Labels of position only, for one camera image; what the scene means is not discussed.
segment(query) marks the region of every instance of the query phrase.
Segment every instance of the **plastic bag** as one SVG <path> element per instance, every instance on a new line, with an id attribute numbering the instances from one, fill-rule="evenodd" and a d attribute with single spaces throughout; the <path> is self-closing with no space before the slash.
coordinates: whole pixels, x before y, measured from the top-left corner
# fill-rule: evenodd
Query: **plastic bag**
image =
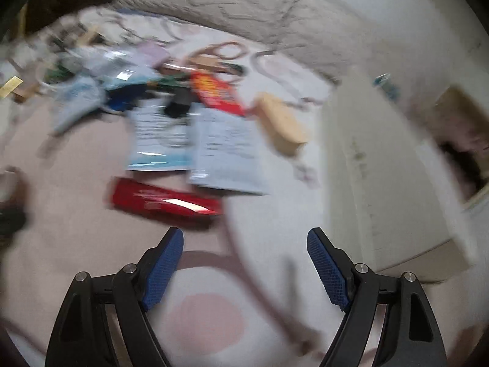
<path id="1" fill-rule="evenodd" d="M 130 65 L 130 49 L 110 47 L 78 47 L 72 52 L 82 59 L 87 72 L 98 78 L 107 73 L 114 73 Z"/>
<path id="2" fill-rule="evenodd" d="M 163 76 L 148 66 L 131 65 L 116 72 L 101 76 L 103 87 L 107 91 L 112 91 L 126 85 L 146 84 L 157 82 Z"/>
<path id="3" fill-rule="evenodd" d="M 128 170 L 176 171 L 190 169 L 188 118 L 174 119 L 163 114 L 162 106 L 171 99 L 140 101 L 141 107 L 128 112 L 134 124 L 134 147 Z"/>
<path id="4" fill-rule="evenodd" d="M 55 101 L 60 103 L 53 133 L 60 135 L 82 117 L 105 103 L 105 92 L 91 77 L 78 76 L 58 89 Z"/>
<path id="5" fill-rule="evenodd" d="M 253 142 L 253 122 L 219 109 L 193 104 L 193 169 L 189 182 L 216 189 L 264 194 Z"/>

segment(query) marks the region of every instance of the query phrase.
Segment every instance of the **black bracket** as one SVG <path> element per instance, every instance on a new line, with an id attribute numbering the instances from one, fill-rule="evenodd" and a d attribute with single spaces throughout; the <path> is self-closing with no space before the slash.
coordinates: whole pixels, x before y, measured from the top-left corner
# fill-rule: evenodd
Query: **black bracket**
<path id="1" fill-rule="evenodd" d="M 105 304 L 115 304 L 122 336 L 134 367 L 171 367 L 148 322 L 147 283 L 174 236 L 170 228 L 157 247 L 145 252 L 138 264 L 128 264 L 110 276 L 78 273 L 56 318 L 47 350 L 46 367 L 118 366 L 108 329 Z M 353 264 L 336 249 L 320 228 L 317 236 L 326 253 L 328 272 L 318 269 L 333 303 L 345 316 L 320 367 L 357 367 L 365 351 L 376 307 L 387 304 L 381 339 L 373 367 L 446 367 L 442 337 L 425 292 L 410 272 L 400 278 L 374 273 L 365 264 Z"/>

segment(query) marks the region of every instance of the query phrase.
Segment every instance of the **white wall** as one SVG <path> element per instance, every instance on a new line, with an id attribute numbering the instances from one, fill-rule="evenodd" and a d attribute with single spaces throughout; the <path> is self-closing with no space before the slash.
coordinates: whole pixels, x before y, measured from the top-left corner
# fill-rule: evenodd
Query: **white wall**
<path id="1" fill-rule="evenodd" d="M 465 0 L 334 1 L 377 23 L 385 36 L 436 56 L 454 83 L 464 87 L 464 79 L 489 71 L 489 35 Z M 478 96 L 489 111 L 489 85 Z"/>
<path id="2" fill-rule="evenodd" d="M 489 113 L 489 36 L 465 0 L 334 0 L 377 23 L 385 36 L 433 54 L 452 82 Z M 445 283 L 428 286 L 447 349 L 459 330 L 489 318 L 489 201 L 470 211 L 480 251 L 477 266 Z"/>

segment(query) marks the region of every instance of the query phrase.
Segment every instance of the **clear plastic bag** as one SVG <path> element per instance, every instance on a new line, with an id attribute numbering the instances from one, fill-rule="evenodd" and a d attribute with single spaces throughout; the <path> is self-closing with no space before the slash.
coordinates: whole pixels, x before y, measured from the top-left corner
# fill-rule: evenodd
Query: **clear plastic bag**
<path id="1" fill-rule="evenodd" d="M 128 65 L 111 74 L 99 77 L 105 90 L 125 87 L 126 85 L 158 82 L 162 75 L 148 66 Z"/>
<path id="2" fill-rule="evenodd" d="M 134 125 L 134 147 L 129 158 L 131 171 L 177 171 L 190 169 L 188 118 L 171 118 L 162 107 L 171 95 L 145 99 L 128 112 Z"/>

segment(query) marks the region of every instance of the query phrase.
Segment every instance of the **green item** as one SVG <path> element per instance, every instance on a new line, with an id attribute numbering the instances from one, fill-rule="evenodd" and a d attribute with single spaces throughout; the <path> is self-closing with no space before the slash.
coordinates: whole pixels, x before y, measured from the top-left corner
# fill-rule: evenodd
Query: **green item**
<path id="1" fill-rule="evenodd" d="M 169 74 L 156 83 L 158 91 L 172 92 L 174 88 L 190 88 L 190 75 L 187 73 Z"/>
<path id="2" fill-rule="evenodd" d="M 56 68 L 46 70 L 44 74 L 44 82 L 46 84 L 59 84 L 68 81 L 75 77 L 67 68 L 57 63 Z"/>

